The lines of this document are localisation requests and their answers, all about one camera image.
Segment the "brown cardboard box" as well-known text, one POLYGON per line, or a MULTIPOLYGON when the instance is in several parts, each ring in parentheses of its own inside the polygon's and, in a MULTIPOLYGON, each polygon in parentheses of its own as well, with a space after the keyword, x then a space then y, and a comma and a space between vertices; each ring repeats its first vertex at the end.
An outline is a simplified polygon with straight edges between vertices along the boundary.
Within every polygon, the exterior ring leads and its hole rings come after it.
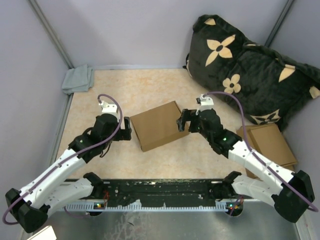
POLYGON ((182 111, 176 101, 163 104, 130 117, 143 152, 181 139, 189 134, 179 131, 177 120, 182 111))

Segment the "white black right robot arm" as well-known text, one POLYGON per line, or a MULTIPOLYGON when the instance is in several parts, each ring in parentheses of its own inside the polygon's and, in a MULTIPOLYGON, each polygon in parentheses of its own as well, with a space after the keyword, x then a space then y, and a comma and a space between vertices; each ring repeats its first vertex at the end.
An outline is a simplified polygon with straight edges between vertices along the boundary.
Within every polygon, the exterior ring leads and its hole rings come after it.
POLYGON ((240 173, 229 174, 223 185, 228 198, 245 195, 260 200, 276 210, 285 220, 296 223, 315 200, 310 176, 304 171, 293 172, 269 160, 234 132, 225 129, 213 109, 183 109, 176 121, 178 130, 201 134, 218 155, 223 155, 256 175, 256 179, 240 173))

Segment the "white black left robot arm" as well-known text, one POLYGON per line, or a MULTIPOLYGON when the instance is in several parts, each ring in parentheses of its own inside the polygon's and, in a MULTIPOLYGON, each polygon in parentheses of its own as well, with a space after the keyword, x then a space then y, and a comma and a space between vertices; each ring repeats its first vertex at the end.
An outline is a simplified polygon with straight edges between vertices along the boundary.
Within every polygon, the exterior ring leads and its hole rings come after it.
POLYGON ((76 200, 103 195, 104 182, 95 173, 86 173, 69 185, 63 182, 93 158, 103 156, 113 141, 131 140, 129 117, 104 113, 96 117, 93 127, 74 138, 60 158, 31 183, 21 189, 11 188, 5 199, 6 214, 27 233, 37 231, 56 211, 76 200))

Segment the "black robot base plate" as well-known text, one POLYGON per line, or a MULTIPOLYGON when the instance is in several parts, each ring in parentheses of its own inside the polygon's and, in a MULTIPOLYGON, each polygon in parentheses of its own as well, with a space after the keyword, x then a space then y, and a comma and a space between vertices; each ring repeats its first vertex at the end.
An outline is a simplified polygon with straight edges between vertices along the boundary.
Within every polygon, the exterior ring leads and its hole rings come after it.
POLYGON ((89 200, 102 199, 107 205, 127 206, 140 201, 143 207, 213 207, 216 202, 249 196, 236 194, 228 179, 110 179, 99 182, 89 200))

